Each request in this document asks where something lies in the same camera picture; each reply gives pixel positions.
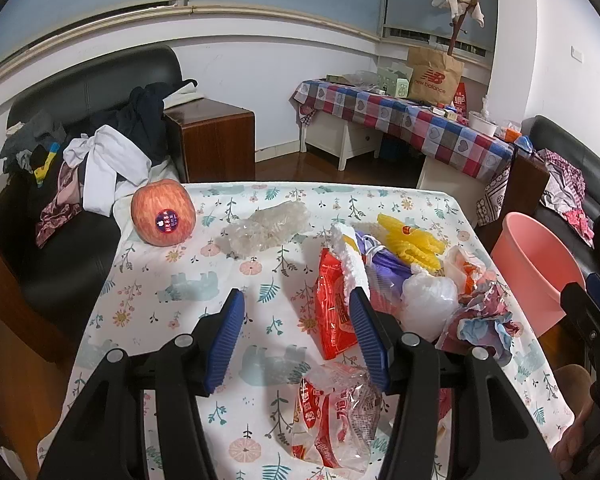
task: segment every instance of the pink bucket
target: pink bucket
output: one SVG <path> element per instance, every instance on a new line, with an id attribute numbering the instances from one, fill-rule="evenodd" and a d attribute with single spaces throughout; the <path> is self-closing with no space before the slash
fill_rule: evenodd
<path id="1" fill-rule="evenodd" d="M 578 264 L 564 244 L 540 222 L 521 213 L 505 216 L 491 258 L 536 336 L 565 316 L 560 292 L 567 283 L 585 288 Z"/>

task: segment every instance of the apple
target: apple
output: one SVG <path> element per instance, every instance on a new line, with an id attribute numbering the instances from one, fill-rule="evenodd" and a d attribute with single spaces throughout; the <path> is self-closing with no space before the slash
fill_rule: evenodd
<path id="1" fill-rule="evenodd" d="M 182 184 L 164 178 L 134 193 L 131 219 L 142 240 L 168 247 L 189 237 L 196 225 L 196 209 Z"/>

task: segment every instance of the floral tablecloth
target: floral tablecloth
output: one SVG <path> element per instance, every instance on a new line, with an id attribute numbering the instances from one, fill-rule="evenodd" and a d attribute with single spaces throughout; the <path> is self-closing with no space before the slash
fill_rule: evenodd
<path id="1" fill-rule="evenodd" d="M 114 214 L 122 238 L 80 344 L 62 418 L 109 349 L 120 346 L 129 354 L 157 350 L 175 335 L 190 332 L 201 316 L 217 312 L 230 289 L 237 287 L 244 292 L 246 313 L 234 355 L 224 383 L 209 398 L 198 399 L 218 478 L 330 478 L 332 471 L 291 456 L 290 430 L 300 377 L 323 362 L 317 347 L 313 286 L 320 249 L 328 243 L 332 222 L 346 222 L 373 234 L 378 229 L 376 215 L 383 212 L 429 230 L 447 247 L 466 247 L 490 267 L 493 263 L 456 201 L 443 193 L 285 182 L 186 184 L 186 188 L 198 223 L 192 237 L 177 247 L 141 242 L 129 218 L 130 197 L 116 202 Z M 296 234 L 289 243 L 253 258 L 241 259 L 229 250 L 224 229 L 231 222 L 286 200 L 307 204 L 311 232 Z M 187 289 L 189 297 L 200 301 L 180 300 L 171 293 L 176 288 Z M 514 339 L 513 359 L 504 371 L 552 446 L 573 421 L 573 414 L 520 307 L 512 296 L 507 303 L 523 331 Z M 357 346 L 336 359 L 364 364 Z M 160 479 L 154 393 L 146 391 L 144 399 L 149 472 L 152 479 Z M 378 474 L 396 404 L 395 396 L 384 399 L 364 478 Z M 447 415 L 441 425 L 449 428 L 449 420 Z M 38 447 L 41 461 L 54 433 Z M 449 431 L 440 434 L 433 478 L 446 476 Z"/>

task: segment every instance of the light switch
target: light switch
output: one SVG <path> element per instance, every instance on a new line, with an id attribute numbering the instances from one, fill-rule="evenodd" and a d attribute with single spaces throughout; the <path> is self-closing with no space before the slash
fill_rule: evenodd
<path id="1" fill-rule="evenodd" d="M 584 54 L 577 50 L 574 46 L 571 47 L 571 57 L 581 63 L 584 63 Z"/>

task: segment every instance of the white bowl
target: white bowl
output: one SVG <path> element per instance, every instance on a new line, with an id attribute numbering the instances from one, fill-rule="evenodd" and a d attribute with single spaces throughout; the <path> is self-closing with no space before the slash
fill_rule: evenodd
<path id="1" fill-rule="evenodd" d="M 493 137 L 497 126 L 489 121 L 485 121 L 476 112 L 469 112 L 469 128 L 486 136 Z"/>

